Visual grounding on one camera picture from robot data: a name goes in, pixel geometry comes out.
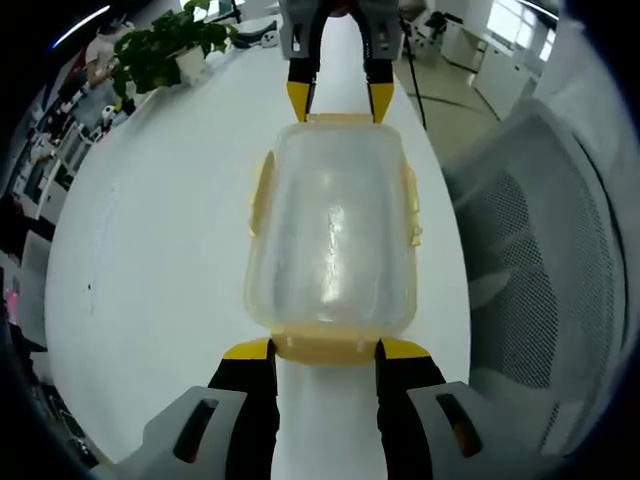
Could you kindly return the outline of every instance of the desk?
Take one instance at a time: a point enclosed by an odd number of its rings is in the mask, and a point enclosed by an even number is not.
[[[261,28],[272,18],[247,22]],[[360,35],[330,19],[313,110],[368,112]],[[62,210],[46,291],[57,388],[114,461],[223,353],[268,334],[246,313],[256,168],[295,122],[278,49],[214,54],[210,80],[151,95],[87,155]],[[467,381],[469,304],[455,216],[435,154],[399,84],[385,122],[418,178],[418,310],[404,332],[449,381]],[[374,365],[277,363],[281,429],[273,478],[386,478]]]

